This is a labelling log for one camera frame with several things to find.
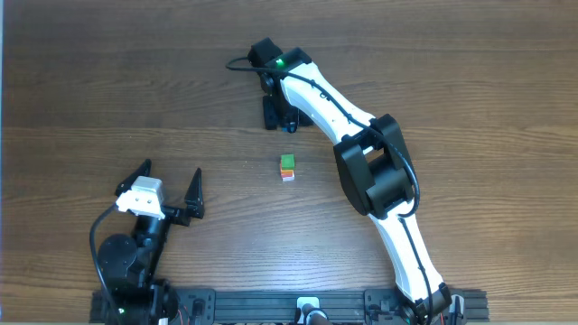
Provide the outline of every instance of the black cable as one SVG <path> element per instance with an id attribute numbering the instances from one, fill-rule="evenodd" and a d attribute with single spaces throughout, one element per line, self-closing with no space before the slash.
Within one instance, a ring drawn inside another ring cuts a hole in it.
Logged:
<path id="1" fill-rule="evenodd" d="M 270 73 L 270 74 L 275 74 L 275 75 L 281 75 L 281 76 L 286 76 L 286 77 L 291 77 L 291 78 L 295 78 L 295 79 L 299 79 L 303 82 L 306 82 L 308 84 L 310 84 L 312 87 L 315 87 L 317 89 L 320 90 L 321 95 L 324 95 L 326 97 L 327 100 L 329 100 L 331 103 L 333 103 L 333 105 L 335 105 L 335 107 L 337 109 L 339 109 L 339 111 L 345 116 L 347 117 L 347 119 L 353 123 L 354 125 L 357 125 L 359 127 L 361 127 L 362 129 L 366 130 L 367 132 L 370 132 L 372 135 L 374 135 L 379 141 L 381 141 L 383 144 L 387 145 L 389 148 L 391 148 L 394 153 L 396 154 L 396 156 L 402 161 L 402 163 L 404 164 L 404 170 L 406 171 L 407 175 L 409 176 L 410 181 L 412 182 L 412 185 L 414 185 L 414 189 L 415 189 L 415 197 L 414 197 L 414 206 L 412 207 L 412 209 L 404 214 L 399 214 L 398 216 L 401 218 L 407 218 L 407 217 L 411 217 L 412 215 L 415 214 L 415 212 L 417 211 L 417 208 L 419 207 L 419 200 L 420 200 L 420 191 L 419 191 L 419 182 L 417 181 L 417 177 L 415 176 L 415 171 L 412 168 L 412 166 L 409 164 L 409 162 L 407 161 L 407 159 L 404 157 L 404 155 L 402 155 L 399 150 L 397 150 L 397 148 L 391 144 L 380 132 L 378 132 L 377 130 L 364 125 L 363 123 L 361 123 L 360 121 L 356 120 L 355 118 L 353 118 L 353 116 L 351 116 L 350 113 L 348 113 L 345 108 L 343 108 L 343 106 L 335 99 L 333 98 L 333 96 L 327 91 L 325 90 L 322 86 L 320 86 L 319 84 L 317 84 L 315 82 L 315 80 L 312 79 L 307 79 L 306 77 L 300 76 L 298 74 L 294 74 L 291 72 L 287 72 L 287 71 L 281 71 L 281 70 L 276 70 L 276 69 L 270 69 L 270 68 L 241 68 L 241 67 L 232 67 L 231 64 L 241 61 L 241 60 L 248 60 L 247 57 L 242 57 L 242 58 L 236 58 L 233 59 L 231 61 L 229 61 L 227 63 L 227 65 L 225 66 L 225 68 L 229 69 L 229 70 L 233 70 L 233 71 L 247 71 L 247 72 L 262 72 L 262 73 Z"/>
<path id="2" fill-rule="evenodd" d="M 430 301 L 429 303 L 430 308 L 429 311 L 427 312 L 427 322 L 425 323 L 425 325 L 430 325 L 434 313 L 434 299 L 432 298 L 432 288 L 430 288 L 430 281 L 427 279 L 427 274 L 425 273 L 424 265 L 422 265 L 422 260 L 419 258 L 419 255 L 417 254 L 417 249 L 415 249 L 414 240 L 412 239 L 412 235 L 409 233 L 409 228 L 407 227 L 406 220 L 404 218 L 400 218 L 399 222 L 401 222 L 402 226 L 404 226 L 407 239 L 409 239 L 409 245 L 412 246 L 412 250 L 414 251 L 415 260 L 417 261 L 417 267 L 422 271 L 422 275 L 424 276 L 425 286 L 427 287 L 427 297 Z"/>
<path id="3" fill-rule="evenodd" d="M 105 278 L 102 275 L 102 271 L 100 270 L 100 264 L 98 263 L 98 256 L 97 256 L 97 246 L 95 244 L 95 234 L 97 232 L 97 228 L 109 214 L 117 207 L 116 203 L 113 203 L 106 211 L 102 212 L 100 216 L 94 221 L 92 227 L 90 228 L 90 235 L 89 235 L 89 242 L 90 242 L 90 253 L 92 253 L 92 261 L 94 262 L 94 267 L 97 269 L 98 279 L 100 280 L 100 284 L 102 284 L 102 291 L 105 294 L 105 298 L 107 299 L 108 303 L 110 304 L 110 308 L 114 312 L 115 316 L 117 317 L 118 325 L 123 325 L 122 317 L 120 316 L 120 311 L 115 304 L 114 299 L 112 298 L 112 294 L 110 293 L 107 284 L 105 283 Z"/>

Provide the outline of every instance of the wooden table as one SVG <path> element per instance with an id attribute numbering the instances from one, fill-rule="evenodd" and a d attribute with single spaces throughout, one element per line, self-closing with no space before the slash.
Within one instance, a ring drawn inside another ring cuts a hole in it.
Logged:
<path id="1" fill-rule="evenodd" d="M 88 319 L 90 225 L 145 158 L 174 204 L 204 172 L 205 219 L 163 254 L 172 283 L 394 285 L 329 140 L 266 131 L 256 75 L 224 69 L 266 36 L 400 123 L 445 282 L 488 291 L 493 320 L 575 320 L 576 17 L 565 0 L 5 0 L 3 320 Z M 134 221 L 115 214 L 98 240 Z"/>

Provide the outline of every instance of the green block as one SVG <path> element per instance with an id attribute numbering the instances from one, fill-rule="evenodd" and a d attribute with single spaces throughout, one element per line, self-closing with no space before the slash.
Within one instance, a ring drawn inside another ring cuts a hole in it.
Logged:
<path id="1" fill-rule="evenodd" d="M 284 169 L 284 170 L 294 170 L 295 169 L 295 157 L 292 154 L 282 154 L 281 155 L 281 169 Z"/>

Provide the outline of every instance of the wooden surface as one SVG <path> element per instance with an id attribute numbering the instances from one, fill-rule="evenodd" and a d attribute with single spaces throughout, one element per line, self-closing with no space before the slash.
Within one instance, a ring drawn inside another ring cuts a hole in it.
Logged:
<path id="1" fill-rule="evenodd" d="M 330 142 L 267 132 L 258 78 L 223 68 L 265 36 L 400 123 L 445 282 L 488 291 L 493 320 L 575 320 L 577 17 L 562 0 L 5 0 L 3 320 L 88 319 L 90 225 L 145 158 L 175 204 L 203 170 L 205 219 L 161 262 L 174 284 L 394 285 Z"/>

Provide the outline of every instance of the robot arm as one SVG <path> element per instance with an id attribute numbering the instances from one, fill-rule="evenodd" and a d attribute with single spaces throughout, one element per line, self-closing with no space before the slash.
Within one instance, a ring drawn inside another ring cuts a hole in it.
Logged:
<path id="1" fill-rule="evenodd" d="M 283 54 L 267 38 L 252 46 L 248 59 L 261 78 L 262 89 L 270 97 L 270 100 L 264 98 L 266 123 L 268 116 L 275 116 L 275 126 L 280 124 L 283 129 L 294 132 L 299 124 L 313 122 L 333 142 L 341 187 L 353 207 L 360 214 L 369 215 L 378 228 L 394 265 L 396 285 L 415 316 L 425 323 L 426 315 L 435 315 L 450 305 L 449 289 L 427 254 L 415 214 L 403 220 L 398 217 L 412 209 L 415 194 L 400 161 L 399 155 L 403 155 L 411 165 L 395 119 L 390 115 L 376 119 L 355 107 L 327 82 L 301 49 Z M 305 79 L 313 80 L 324 91 Z M 340 103 L 345 112 L 328 100 L 328 95 Z M 379 131 L 398 153 L 380 143 L 366 128 L 351 123 L 345 113 Z M 270 118 L 268 124 L 267 129 L 273 128 Z M 381 156 L 367 161 L 367 153 L 381 149 L 384 151 Z M 418 256 L 426 276 L 419 268 Z"/>

